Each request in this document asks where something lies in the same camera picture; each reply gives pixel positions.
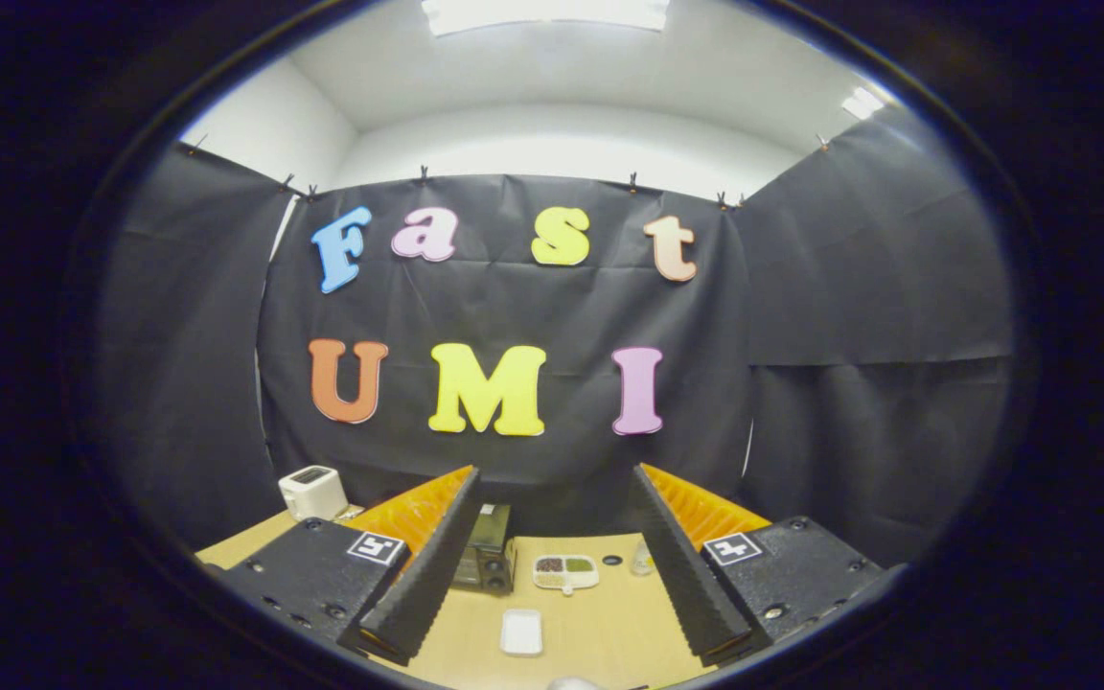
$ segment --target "white plate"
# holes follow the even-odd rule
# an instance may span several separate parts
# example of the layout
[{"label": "white plate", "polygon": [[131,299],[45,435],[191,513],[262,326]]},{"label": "white plate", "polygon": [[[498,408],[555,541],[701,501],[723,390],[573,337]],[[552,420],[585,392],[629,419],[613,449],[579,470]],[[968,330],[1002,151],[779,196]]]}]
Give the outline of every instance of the white plate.
[{"label": "white plate", "polygon": [[508,608],[500,616],[500,650],[512,657],[543,654],[543,617],[533,608]]},{"label": "white plate", "polygon": [[[540,561],[549,559],[560,560],[561,570],[540,571]],[[588,571],[570,572],[569,564],[565,562],[569,559],[586,561],[591,564],[591,569]],[[569,597],[569,595],[573,594],[574,590],[585,590],[587,586],[599,584],[599,564],[595,563],[595,559],[591,559],[590,555],[540,555],[540,558],[534,559],[534,563],[531,563],[531,581],[534,581],[535,586],[542,586],[544,590],[560,590]]]}]

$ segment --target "small glass bottle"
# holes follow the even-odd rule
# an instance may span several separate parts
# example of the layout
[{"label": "small glass bottle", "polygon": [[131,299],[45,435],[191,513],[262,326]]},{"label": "small glass bottle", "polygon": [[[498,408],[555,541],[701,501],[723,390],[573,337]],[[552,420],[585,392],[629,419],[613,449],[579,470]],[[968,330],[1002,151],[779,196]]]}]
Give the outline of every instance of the small glass bottle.
[{"label": "small glass bottle", "polygon": [[654,559],[650,558],[650,550],[645,545],[645,539],[636,543],[636,553],[629,564],[633,575],[644,576],[654,572]]}]

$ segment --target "wooden table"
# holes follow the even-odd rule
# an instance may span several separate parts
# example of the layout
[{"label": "wooden table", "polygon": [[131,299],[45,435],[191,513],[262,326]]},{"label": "wooden table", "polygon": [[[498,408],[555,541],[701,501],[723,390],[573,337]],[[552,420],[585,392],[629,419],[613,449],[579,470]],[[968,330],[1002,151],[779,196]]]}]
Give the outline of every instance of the wooden table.
[{"label": "wooden table", "polygon": [[[264,520],[245,532],[200,551],[203,563],[232,567],[295,521],[288,513]],[[408,676],[464,690],[544,690],[565,676],[586,678],[607,690],[665,687],[696,678],[714,667],[688,650],[679,622],[657,571],[639,577],[629,571],[640,534],[609,537],[516,537],[513,593],[450,590],[420,655],[406,668],[373,658]],[[565,597],[531,582],[531,563],[544,554],[591,555],[599,584]],[[604,555],[625,563],[607,566]],[[534,608],[543,617],[543,654],[510,657],[500,650],[500,620],[507,608]]]}]

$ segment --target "letter m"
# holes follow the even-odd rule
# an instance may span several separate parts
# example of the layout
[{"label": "letter m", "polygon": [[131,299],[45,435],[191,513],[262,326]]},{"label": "letter m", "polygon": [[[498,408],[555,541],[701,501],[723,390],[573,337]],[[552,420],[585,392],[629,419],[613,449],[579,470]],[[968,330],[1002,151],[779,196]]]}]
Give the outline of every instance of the letter m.
[{"label": "letter m", "polygon": [[539,416],[540,365],[548,354],[529,344],[517,344],[497,362],[491,376],[484,375],[471,346],[446,342],[433,348],[433,358],[442,367],[437,390],[437,414],[428,418],[434,432],[459,433],[466,421],[459,415],[459,401],[477,432],[488,428],[491,415],[500,405],[493,428],[503,436],[539,436],[543,423]]}]

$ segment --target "foam letter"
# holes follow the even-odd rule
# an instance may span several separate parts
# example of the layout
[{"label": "foam letter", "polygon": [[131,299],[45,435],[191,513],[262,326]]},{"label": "foam letter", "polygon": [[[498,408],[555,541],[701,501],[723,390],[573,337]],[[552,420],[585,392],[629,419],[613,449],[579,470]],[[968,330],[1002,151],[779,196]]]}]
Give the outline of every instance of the foam letter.
[{"label": "foam letter", "polygon": [[360,273],[360,266],[347,261],[347,255],[359,257],[363,252],[364,236],[360,234],[360,226],[371,220],[373,214],[368,209],[357,206],[312,236],[312,243],[318,245],[318,254],[323,262],[323,294],[344,287]]},{"label": "foam letter", "polygon": [[378,411],[378,389],[381,385],[381,360],[390,349],[381,342],[357,342],[352,352],[360,358],[360,388],[354,403],[338,396],[338,358],[347,351],[338,340],[318,338],[309,341],[309,353],[315,357],[315,372],[310,388],[315,406],[335,421],[360,424]]},{"label": "foam letter", "polygon": [[503,436],[539,436],[543,423],[539,416],[540,365],[548,354],[539,348],[517,344],[497,362],[490,379],[469,344],[443,342],[433,348],[433,358],[442,365],[437,389],[437,414],[428,418],[434,432],[463,432],[468,424],[459,415],[459,401],[471,417],[477,432],[488,428],[491,415],[500,405],[500,416],[493,428]]},{"label": "foam letter", "polygon": [[582,209],[543,209],[534,216],[534,233],[539,235],[531,241],[534,261],[558,266],[582,263],[591,253],[591,241],[585,234],[587,227],[591,227],[591,219]]},{"label": "foam letter", "polygon": [[459,215],[448,209],[416,209],[403,222],[407,227],[395,233],[390,248],[400,257],[424,257],[428,262],[444,262],[454,254],[454,232],[459,227]]},{"label": "foam letter", "polygon": [[693,243],[693,232],[680,227],[676,215],[645,223],[645,233],[654,238],[654,265],[662,278],[682,283],[697,275],[697,264],[683,259],[683,243]]},{"label": "foam letter", "polygon": [[654,414],[654,367],[662,353],[654,348],[625,348],[613,352],[613,362],[620,367],[620,416],[613,432],[620,436],[655,433],[662,428],[662,418]]}]

